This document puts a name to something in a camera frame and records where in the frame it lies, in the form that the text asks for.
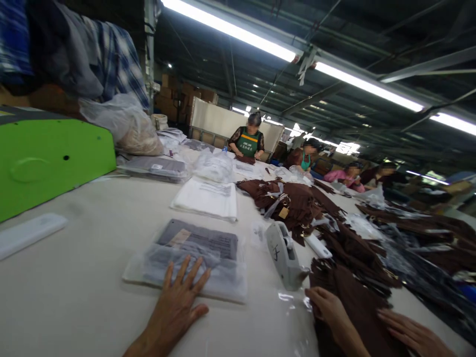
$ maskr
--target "green machine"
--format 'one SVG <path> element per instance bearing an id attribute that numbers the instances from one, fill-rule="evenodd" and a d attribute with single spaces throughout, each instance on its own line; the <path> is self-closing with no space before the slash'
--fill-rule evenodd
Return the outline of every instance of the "green machine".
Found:
<path id="1" fill-rule="evenodd" d="M 35 108 L 0 107 L 0 222 L 116 169 L 111 133 Z"/>

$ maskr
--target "hand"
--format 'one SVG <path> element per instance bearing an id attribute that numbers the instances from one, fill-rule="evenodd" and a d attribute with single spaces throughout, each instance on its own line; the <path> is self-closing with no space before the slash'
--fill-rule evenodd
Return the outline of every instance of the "hand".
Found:
<path id="1" fill-rule="evenodd" d="M 384 309 L 378 317 L 389 327 L 390 334 L 417 352 L 421 357 L 456 357 L 430 329 L 412 319 Z"/>
<path id="2" fill-rule="evenodd" d="M 169 264 L 162 293 L 149 323 L 144 332 L 127 349 L 124 357 L 167 356 L 189 327 L 208 313 L 208 306 L 204 304 L 192 309 L 193 301 L 210 277 L 210 269 L 207 269 L 200 280 L 192 285 L 202 261 L 200 257 L 183 281 L 190 262 L 190 255 L 187 256 L 173 285 L 171 280 L 174 264 L 172 262 Z"/>
<path id="3" fill-rule="evenodd" d="M 315 317 L 329 325 L 334 340 L 348 357 L 370 357 L 337 296 L 323 288 L 306 289 L 305 294 L 317 307 Z"/>

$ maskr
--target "green apron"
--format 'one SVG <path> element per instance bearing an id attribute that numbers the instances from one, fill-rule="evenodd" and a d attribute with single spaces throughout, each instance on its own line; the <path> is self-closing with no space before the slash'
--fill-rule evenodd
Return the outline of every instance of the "green apron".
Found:
<path id="1" fill-rule="evenodd" d="M 243 130 L 243 134 L 241 134 L 238 142 L 237 147 L 246 157 L 254 157 L 256 150 L 258 149 L 258 137 L 259 131 L 256 132 L 254 135 L 248 134 L 248 132 Z"/>
<path id="2" fill-rule="evenodd" d="M 306 157 L 306 154 L 304 153 L 304 150 L 302 151 L 302 162 L 301 162 L 301 168 L 306 171 L 309 168 L 309 165 L 311 164 L 311 157 L 309 156 L 309 162 L 307 163 L 304 161 Z"/>

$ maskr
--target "shirt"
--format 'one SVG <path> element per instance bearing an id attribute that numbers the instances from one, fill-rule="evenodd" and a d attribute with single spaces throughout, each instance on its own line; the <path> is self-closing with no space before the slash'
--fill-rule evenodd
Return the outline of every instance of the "shirt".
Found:
<path id="1" fill-rule="evenodd" d="M 306 139 L 304 139 L 304 135 L 295 137 L 294 140 L 293 140 L 293 144 L 291 146 L 291 149 L 295 150 L 295 149 L 300 148 L 305 141 L 306 141 Z"/>
<path id="2" fill-rule="evenodd" d="M 91 69 L 104 87 L 100 100 L 107 102 L 115 94 L 128 93 L 139 99 L 143 109 L 149 110 L 139 57 L 129 33 L 110 22 L 82 18 L 86 27 L 98 37 L 98 65 Z"/>
<path id="3" fill-rule="evenodd" d="M 331 171 L 331 172 L 328 172 L 324 176 L 324 180 L 327 181 L 327 182 L 334 182 L 335 180 L 340 180 L 340 179 L 347 180 L 349 182 L 347 184 L 348 188 L 351 188 L 351 189 L 353 189 L 357 192 L 360 192 L 360 193 L 365 192 L 365 187 L 363 186 L 363 184 L 361 184 L 359 186 L 355 185 L 354 184 L 355 179 L 348 177 L 344 170 Z"/>
<path id="4" fill-rule="evenodd" d="M 25 0 L 0 1 L 0 78 L 4 74 L 33 75 Z"/>

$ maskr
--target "ceiling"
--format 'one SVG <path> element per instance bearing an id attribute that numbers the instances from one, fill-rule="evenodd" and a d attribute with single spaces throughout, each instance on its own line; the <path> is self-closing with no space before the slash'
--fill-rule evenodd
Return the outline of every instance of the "ceiling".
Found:
<path id="1" fill-rule="evenodd" d="M 201 2 L 226 6 L 228 15 L 237 11 L 249 16 L 257 21 L 243 20 L 245 26 L 279 41 L 304 51 L 312 44 L 382 77 L 475 45 L 473 0 Z M 130 10 L 125 0 L 107 9 L 94 4 L 82 1 L 80 8 L 88 16 L 124 27 L 143 47 L 140 9 Z M 216 90 L 221 106 L 260 107 L 286 125 L 297 122 L 308 129 L 316 127 L 316 136 L 360 144 L 366 158 L 400 159 L 414 171 L 432 169 L 447 175 L 476 167 L 473 135 L 432 120 L 402 132 L 421 116 L 312 69 L 300 86 L 300 63 L 289 64 L 168 9 L 159 17 L 155 60 L 164 68 L 171 63 L 170 71 L 183 80 Z M 475 70 L 448 72 L 461 69 L 476 69 L 476 60 L 438 69 L 443 74 L 411 76 L 389 86 L 411 88 L 445 105 L 476 88 Z M 310 101 L 299 106 L 310 97 L 312 106 Z M 476 114 L 476 93 L 448 108 Z"/>

